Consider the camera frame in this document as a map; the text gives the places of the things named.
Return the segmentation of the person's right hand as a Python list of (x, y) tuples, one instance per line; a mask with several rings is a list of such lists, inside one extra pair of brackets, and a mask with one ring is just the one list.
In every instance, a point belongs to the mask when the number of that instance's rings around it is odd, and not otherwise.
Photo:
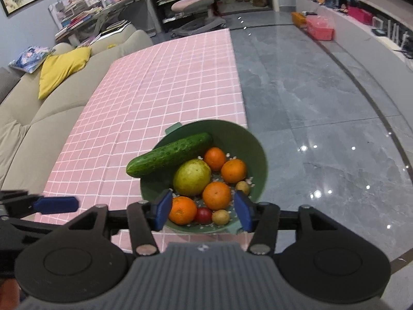
[(14, 310), (20, 305), (20, 289), (15, 279), (1, 280), (0, 310)]

